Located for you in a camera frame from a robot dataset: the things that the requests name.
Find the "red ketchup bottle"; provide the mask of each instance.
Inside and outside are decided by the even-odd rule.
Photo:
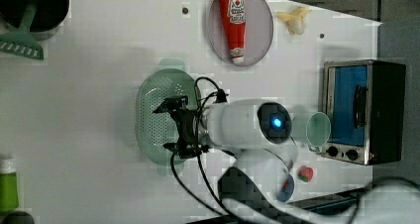
[[[244,0],[220,0],[220,14],[232,61],[234,64],[240,64],[244,61],[245,48]]]

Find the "green cup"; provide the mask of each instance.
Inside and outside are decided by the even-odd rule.
[[[0,213],[12,211],[18,206],[15,159],[12,155],[0,154]]]
[[[291,133],[296,141],[308,145],[311,152],[320,154],[330,138],[331,122],[321,112],[300,113],[293,118]]]

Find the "sticker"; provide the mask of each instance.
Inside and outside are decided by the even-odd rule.
[[[245,23],[244,0],[229,0],[228,17],[233,24]]]
[[[232,57],[244,56],[244,49],[242,48],[235,48],[231,50]]]

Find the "white table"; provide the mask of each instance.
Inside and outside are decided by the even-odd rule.
[[[161,58],[181,58],[194,77],[213,77],[231,101],[272,98],[294,112],[318,109],[325,60],[376,57],[378,23],[311,7],[303,36],[288,35],[274,18],[273,43],[261,62],[225,64],[204,33],[211,1],[71,0],[62,32],[43,43],[45,61],[1,55],[0,151],[16,155],[20,207],[37,223],[185,223],[215,216],[137,145],[136,95]],[[267,1],[273,13],[301,6]],[[214,185],[232,161],[221,153],[205,157]],[[293,170],[294,201],[358,188],[372,175],[371,167],[323,159],[306,148],[295,168],[301,165],[314,168],[315,177],[304,183]],[[182,179],[216,206],[196,160],[186,162]]]

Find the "green bottle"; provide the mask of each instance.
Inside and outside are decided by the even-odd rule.
[[[19,206],[15,159],[12,155],[0,154],[0,213]]]

